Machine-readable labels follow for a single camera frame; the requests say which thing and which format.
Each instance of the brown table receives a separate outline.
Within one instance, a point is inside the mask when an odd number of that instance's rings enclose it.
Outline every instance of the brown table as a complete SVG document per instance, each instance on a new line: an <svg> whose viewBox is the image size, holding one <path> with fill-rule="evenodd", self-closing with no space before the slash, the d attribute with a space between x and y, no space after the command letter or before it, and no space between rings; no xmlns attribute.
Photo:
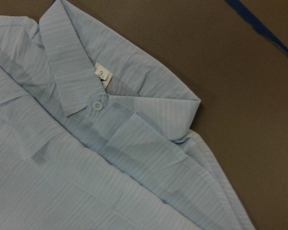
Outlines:
<svg viewBox="0 0 288 230"><path fill-rule="evenodd" d="M192 124L258 230L288 230L288 58L219 0L70 0L201 99ZM288 0L242 0L288 46ZM0 0L38 21L52 0Z"/></svg>

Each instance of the tag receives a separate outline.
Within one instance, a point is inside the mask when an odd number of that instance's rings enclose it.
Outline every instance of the tag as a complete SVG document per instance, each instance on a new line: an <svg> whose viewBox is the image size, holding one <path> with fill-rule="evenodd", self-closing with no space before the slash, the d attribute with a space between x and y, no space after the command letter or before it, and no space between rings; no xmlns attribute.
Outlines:
<svg viewBox="0 0 288 230"><path fill-rule="evenodd" d="M113 77L113 73L100 65L98 62L95 64L95 69L95 74L100 78L104 88L106 88Z"/></svg>

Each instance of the button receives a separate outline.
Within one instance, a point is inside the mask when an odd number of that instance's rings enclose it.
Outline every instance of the button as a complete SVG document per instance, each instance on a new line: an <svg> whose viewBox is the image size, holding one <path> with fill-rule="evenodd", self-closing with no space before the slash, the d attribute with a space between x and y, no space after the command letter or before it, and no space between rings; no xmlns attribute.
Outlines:
<svg viewBox="0 0 288 230"><path fill-rule="evenodd" d="M103 108L103 104L100 101L93 102L93 109L96 111L100 111Z"/></svg>

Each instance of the blue tape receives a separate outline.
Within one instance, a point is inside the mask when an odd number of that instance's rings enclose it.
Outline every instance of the blue tape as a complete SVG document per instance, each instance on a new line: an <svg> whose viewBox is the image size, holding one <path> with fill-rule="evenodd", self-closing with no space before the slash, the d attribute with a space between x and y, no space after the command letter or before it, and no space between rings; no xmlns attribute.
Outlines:
<svg viewBox="0 0 288 230"><path fill-rule="evenodd" d="M225 0L253 29L269 39L275 46L288 56L288 48L239 0Z"/></svg>

